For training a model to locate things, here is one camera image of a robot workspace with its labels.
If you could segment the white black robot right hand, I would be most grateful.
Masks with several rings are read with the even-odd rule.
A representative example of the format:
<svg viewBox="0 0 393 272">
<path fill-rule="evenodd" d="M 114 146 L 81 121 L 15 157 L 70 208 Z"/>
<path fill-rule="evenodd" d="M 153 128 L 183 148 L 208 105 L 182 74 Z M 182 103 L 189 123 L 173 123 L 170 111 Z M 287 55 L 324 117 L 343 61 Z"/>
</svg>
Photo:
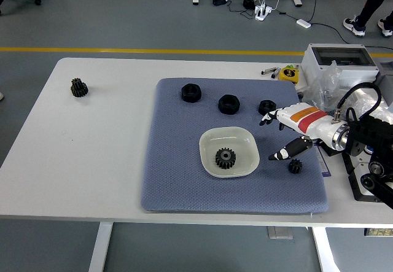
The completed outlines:
<svg viewBox="0 0 393 272">
<path fill-rule="evenodd" d="M 346 124 L 342 121 L 335 122 L 332 116 L 307 103 L 297 103 L 268 112 L 263 116 L 260 125 L 270 124 L 273 120 L 279 122 L 280 130 L 286 126 L 301 136 L 270 155 L 269 160 L 294 158 L 310 149 L 316 139 L 322 140 L 333 150 L 344 150 L 340 139 L 348 129 Z"/>
</svg>

